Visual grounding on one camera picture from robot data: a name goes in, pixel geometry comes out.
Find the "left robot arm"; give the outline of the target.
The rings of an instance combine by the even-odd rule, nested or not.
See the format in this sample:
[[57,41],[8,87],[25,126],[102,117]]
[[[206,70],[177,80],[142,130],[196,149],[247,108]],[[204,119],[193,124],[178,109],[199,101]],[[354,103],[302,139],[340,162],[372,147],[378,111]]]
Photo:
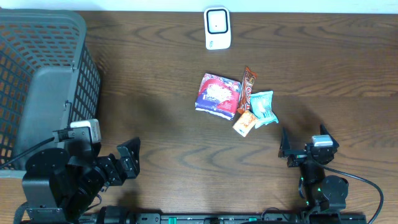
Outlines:
[[34,154],[25,164],[22,188],[26,197],[15,212],[14,223],[81,223],[100,192],[120,186],[140,173],[139,138],[117,147],[113,154],[100,156],[100,143],[69,140],[65,148],[49,148]]

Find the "teal snack packet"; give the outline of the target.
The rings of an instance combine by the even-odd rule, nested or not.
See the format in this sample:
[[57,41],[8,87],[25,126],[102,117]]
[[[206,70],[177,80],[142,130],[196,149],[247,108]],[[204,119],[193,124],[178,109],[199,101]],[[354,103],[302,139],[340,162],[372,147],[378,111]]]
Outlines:
[[251,95],[250,103],[252,113],[258,118],[255,128],[263,125],[278,123],[279,120],[272,110],[272,97],[274,92],[263,91]]

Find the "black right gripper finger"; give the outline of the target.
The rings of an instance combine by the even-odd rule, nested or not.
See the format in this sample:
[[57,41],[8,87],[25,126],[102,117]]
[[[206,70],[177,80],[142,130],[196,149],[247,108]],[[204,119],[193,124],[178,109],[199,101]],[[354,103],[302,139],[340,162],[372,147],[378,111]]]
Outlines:
[[282,139],[279,151],[288,151],[288,150],[291,150],[289,136],[287,134],[287,130],[285,128],[282,128]]
[[325,127],[324,124],[320,125],[320,134],[321,135],[329,135],[330,139],[332,140],[332,142],[334,144],[337,144],[337,141],[334,139],[334,137],[329,133],[329,131],[327,130],[327,128]]

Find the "orange brown chocolate bar wrapper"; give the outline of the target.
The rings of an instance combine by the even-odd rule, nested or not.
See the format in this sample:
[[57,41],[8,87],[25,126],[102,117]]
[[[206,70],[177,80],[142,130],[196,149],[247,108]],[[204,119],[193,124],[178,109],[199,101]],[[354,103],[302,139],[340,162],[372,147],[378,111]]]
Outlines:
[[243,75],[243,82],[241,85],[239,103],[237,108],[237,112],[239,114],[243,114],[245,111],[250,109],[250,98],[256,78],[257,73],[253,72],[249,67],[246,67]]

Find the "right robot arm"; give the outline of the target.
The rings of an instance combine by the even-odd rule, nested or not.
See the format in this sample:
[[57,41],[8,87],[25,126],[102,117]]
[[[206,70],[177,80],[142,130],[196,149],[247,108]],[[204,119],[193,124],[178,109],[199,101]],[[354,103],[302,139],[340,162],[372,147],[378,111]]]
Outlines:
[[287,159],[288,167],[298,167],[301,178],[298,191],[307,207],[300,212],[303,223],[340,223],[339,211],[346,208],[348,181],[336,175],[325,175],[325,165],[334,159],[339,144],[324,125],[320,134],[301,150],[293,149],[286,129],[282,130],[279,158]]

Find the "small orange snack pack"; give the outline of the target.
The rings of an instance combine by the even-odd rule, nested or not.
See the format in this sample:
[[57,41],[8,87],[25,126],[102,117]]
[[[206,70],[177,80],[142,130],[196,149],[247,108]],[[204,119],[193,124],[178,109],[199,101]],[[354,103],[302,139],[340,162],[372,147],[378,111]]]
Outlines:
[[242,137],[246,137],[257,121],[258,118],[252,112],[246,110],[234,123],[233,129]]

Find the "red purple snack bag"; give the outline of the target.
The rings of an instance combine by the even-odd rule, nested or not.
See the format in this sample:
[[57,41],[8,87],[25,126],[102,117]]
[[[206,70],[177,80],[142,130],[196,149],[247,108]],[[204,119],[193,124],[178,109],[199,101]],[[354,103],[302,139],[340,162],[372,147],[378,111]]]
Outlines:
[[232,120],[237,112],[240,92],[240,82],[206,73],[199,87],[195,109]]

